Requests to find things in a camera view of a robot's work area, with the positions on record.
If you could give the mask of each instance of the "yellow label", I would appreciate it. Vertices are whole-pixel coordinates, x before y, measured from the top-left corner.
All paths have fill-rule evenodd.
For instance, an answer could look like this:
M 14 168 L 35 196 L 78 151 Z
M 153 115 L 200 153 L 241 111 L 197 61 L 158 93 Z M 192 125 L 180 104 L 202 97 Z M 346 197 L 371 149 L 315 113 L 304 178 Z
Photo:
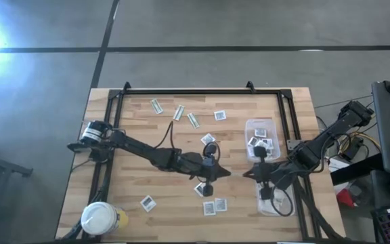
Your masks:
M 116 225 L 117 228 L 123 230 L 129 223 L 129 217 L 122 209 L 116 209 Z

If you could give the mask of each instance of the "butcher block tabletop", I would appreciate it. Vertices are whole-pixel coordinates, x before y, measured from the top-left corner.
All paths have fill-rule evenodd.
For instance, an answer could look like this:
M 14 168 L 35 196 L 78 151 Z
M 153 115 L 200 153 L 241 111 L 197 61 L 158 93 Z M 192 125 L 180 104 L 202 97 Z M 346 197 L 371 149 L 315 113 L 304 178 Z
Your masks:
M 316 137 L 319 129 L 309 89 L 287 89 L 292 90 L 302 138 L 310 140 Z M 84 121 L 103 121 L 109 90 L 91 90 Z M 157 115 L 154 112 L 150 103 L 153 98 L 157 98 L 163 113 Z M 284 102 L 291 138 L 294 138 L 288 104 L 286 100 Z M 187 175 L 159 171 L 149 161 L 116 149 L 108 203 L 122 207 L 129 216 L 129 224 L 122 231 L 104 235 L 102 241 L 301 241 L 297 214 L 280 217 L 259 213 L 255 182 L 242 177 L 251 168 L 246 159 L 244 137 L 245 124 L 249 119 L 273 119 L 281 149 L 278 161 L 287 155 L 277 97 L 266 94 L 125 95 L 119 128 L 124 129 L 128 136 L 155 146 L 162 140 L 179 105 L 185 106 L 185 110 L 181 119 L 174 121 L 175 147 L 181 148 L 183 153 L 201 153 L 204 144 L 200 139 L 210 133 L 221 149 L 219 164 L 232 175 L 214 182 L 213 196 L 202 198 L 194 191 L 199 183 L 196 178 L 188 180 Z M 114 105 L 110 121 L 114 121 L 115 108 Z M 218 110 L 225 110 L 227 119 L 216 121 L 213 112 Z M 196 116 L 199 128 L 193 128 L 188 113 Z M 171 147 L 169 138 L 162 147 Z M 87 158 L 88 153 L 77 154 L 73 167 Z M 64 236 L 81 217 L 88 202 L 93 171 L 94 164 L 91 162 L 71 173 L 56 237 Z M 327 167 L 323 173 L 313 174 L 310 178 L 318 209 L 330 225 L 345 236 Z M 139 203 L 147 195 L 157 203 L 149 213 Z M 227 211 L 217 212 L 216 216 L 204 216 L 202 203 L 214 201 L 215 197 L 227 199 Z M 311 234 L 307 211 L 305 216 Z

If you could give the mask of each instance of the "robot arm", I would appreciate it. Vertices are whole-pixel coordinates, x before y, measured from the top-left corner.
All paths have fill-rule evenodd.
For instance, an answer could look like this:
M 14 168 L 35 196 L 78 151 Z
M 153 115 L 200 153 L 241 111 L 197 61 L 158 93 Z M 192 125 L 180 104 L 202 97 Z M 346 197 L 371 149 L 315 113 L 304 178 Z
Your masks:
M 69 144 L 68 148 L 75 153 L 86 148 L 91 149 L 90 158 L 95 162 L 106 161 L 109 152 L 119 148 L 149 160 L 161 171 L 186 174 L 190 176 L 190 179 L 195 176 L 205 178 L 204 195 L 206 197 L 213 194 L 211 182 L 231 175 L 228 170 L 218 164 L 218 160 L 214 157 L 218 149 L 216 143 L 207 144 L 202 155 L 197 152 L 181 153 L 179 148 L 150 146 L 127 136 L 123 131 L 112 130 L 111 125 L 101 121 L 90 122 L 80 141 Z
M 261 162 L 255 163 L 253 168 L 243 176 L 252 178 L 257 183 L 262 183 L 263 188 L 260 190 L 261 198 L 263 200 L 270 199 L 272 202 L 274 191 L 269 187 L 268 182 L 272 182 L 278 189 L 286 190 L 297 180 L 297 176 L 306 176 L 314 172 L 322 162 L 327 148 L 331 147 L 339 136 L 345 135 L 352 127 L 361 127 L 369 124 L 373 113 L 371 109 L 366 108 L 359 102 L 349 102 L 341 109 L 338 120 L 335 123 L 313 140 L 298 143 L 289 152 L 286 162 L 264 163 L 265 149 L 255 147 L 254 154 L 257 157 L 261 157 Z M 296 185 L 295 191 L 299 192 L 301 198 L 323 228 L 326 235 L 329 238 L 342 239 L 323 218 L 317 207 L 309 200 L 299 181 L 297 181 Z

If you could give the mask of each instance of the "red object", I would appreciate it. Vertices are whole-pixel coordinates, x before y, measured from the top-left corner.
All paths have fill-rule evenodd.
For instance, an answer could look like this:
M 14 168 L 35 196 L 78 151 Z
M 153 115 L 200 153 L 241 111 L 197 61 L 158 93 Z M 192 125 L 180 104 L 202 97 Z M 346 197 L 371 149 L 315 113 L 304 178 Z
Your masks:
M 343 189 L 337 194 L 338 202 L 344 203 L 349 207 L 355 207 L 353 204 L 353 200 L 351 199 L 351 195 L 349 193 L 349 190 Z

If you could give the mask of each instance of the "cable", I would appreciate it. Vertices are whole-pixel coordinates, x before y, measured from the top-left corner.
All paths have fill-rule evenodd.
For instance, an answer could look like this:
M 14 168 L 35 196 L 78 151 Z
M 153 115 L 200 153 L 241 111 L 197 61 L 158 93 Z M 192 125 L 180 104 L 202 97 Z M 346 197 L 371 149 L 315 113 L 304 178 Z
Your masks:
M 374 103 L 374 100 L 372 102 L 370 102 L 368 105 L 366 105 L 365 107 L 368 108 L 373 103 Z
M 374 125 L 371 125 L 367 129 L 365 129 L 364 131 L 357 131 L 357 132 L 364 133 L 365 131 L 368 131 L 369 129 L 373 128 L 376 124 L 377 124 L 377 122 Z
M 318 119 L 318 120 L 320 120 L 320 122 L 322 122 L 322 125 L 324 126 L 324 129 L 327 129 L 327 124 L 323 121 L 323 119 L 322 118 L 320 118 L 318 115 L 316 115 L 316 118 Z
M 352 100 L 358 100 L 358 99 L 369 98 L 369 97 L 372 97 L 372 95 L 362 96 L 362 97 L 359 97 L 359 98 L 352 98 L 352 99 L 348 99 L 348 100 L 344 100 L 344 101 L 340 101 L 340 102 L 334 102 L 334 103 L 326 104 L 326 105 L 320 105 L 320 106 L 317 106 L 317 107 L 314 107 L 314 108 L 323 108 L 325 106 L 332 106 L 332 105 L 335 105 L 335 104 L 341 104 L 341 103 L 344 103 L 344 102 L 350 102 Z
M 167 129 L 167 132 L 165 132 L 165 135 L 163 136 L 162 140 L 159 142 L 159 144 L 157 146 L 154 147 L 154 149 L 158 148 L 160 145 L 162 145 L 162 143 L 165 141 L 165 138 L 168 136 L 168 133 L 169 133 L 169 130 L 171 130 L 171 137 L 170 137 L 170 141 L 171 141 L 171 146 L 172 148 L 174 149 L 174 141 L 173 141 L 173 128 L 174 128 L 174 121 L 171 121 L 168 125 L 168 129 Z
M 344 134 L 344 133 L 339 133 L 339 134 L 335 134 L 334 136 L 332 136 L 331 138 L 334 138 L 334 140 L 337 139 L 337 136 L 347 136 L 347 139 L 349 139 L 349 142 L 351 142 L 351 136 L 349 134 Z M 312 171 L 312 173 L 321 173 L 323 172 L 324 170 L 324 155 L 326 154 L 326 151 L 327 151 L 327 143 L 329 141 L 326 140 L 324 143 L 323 143 L 323 146 L 322 146 L 322 150 L 320 152 L 320 164 L 322 165 L 321 168 L 319 170 L 314 170 Z
M 275 207 L 275 204 L 274 204 L 275 189 L 276 189 L 276 185 L 279 184 L 279 182 L 281 182 L 281 180 L 285 179 L 285 177 L 288 176 L 288 175 L 290 175 L 290 174 L 294 174 L 294 172 L 290 172 L 290 173 L 288 173 L 288 174 L 284 174 L 284 176 L 282 176 L 282 177 L 278 180 L 278 182 L 276 182 L 276 184 L 274 184 L 274 187 L 272 187 L 272 191 L 270 192 L 270 204 L 272 205 L 273 209 L 274 209 L 280 216 L 282 216 L 282 217 L 289 217 L 289 216 L 293 213 L 295 207 L 294 207 L 294 205 L 293 205 L 293 201 L 291 200 L 291 197 L 290 197 L 290 195 L 288 194 L 288 192 L 287 192 L 286 190 L 282 190 L 282 189 L 281 189 L 282 192 L 283 192 L 283 193 L 285 194 L 285 196 L 287 197 L 288 202 L 290 203 L 290 211 L 289 211 L 288 213 L 282 213 L 281 211 L 279 211 L 279 209 L 277 209 L 277 208 Z
M 204 148 L 202 149 L 202 155 L 205 157 L 205 155 L 206 155 L 206 148 L 207 148 L 207 146 L 210 145 L 210 144 L 216 145 L 216 148 L 217 148 L 217 159 L 216 159 L 215 164 L 216 164 L 216 163 L 219 163 L 219 160 L 221 159 L 221 148 L 219 147 L 218 143 L 216 143 L 216 142 L 209 142 L 209 143 L 207 143 L 207 144 L 204 146 Z M 200 182 L 202 182 L 202 183 L 205 183 L 205 182 L 206 182 L 206 181 L 200 180 L 200 178 L 199 178 L 198 176 L 196 176 L 196 178 L 197 178 Z
M 365 155 L 365 159 L 368 158 L 368 156 L 370 155 L 370 149 L 368 148 L 368 146 L 366 146 L 365 144 L 362 145 L 364 148 L 366 148 L 366 155 Z
M 74 166 L 74 167 L 72 168 L 72 170 L 70 170 L 70 172 L 72 173 L 72 172 L 74 171 L 74 169 L 76 169 L 76 168 L 78 168 L 78 167 L 80 167 L 80 166 L 82 166 L 82 165 L 84 165 L 84 164 L 86 164 L 86 163 L 88 163 L 88 162 L 90 162 L 90 161 L 91 161 L 91 160 L 88 159 L 88 160 L 86 160 L 85 162 L 80 163 L 80 164 Z

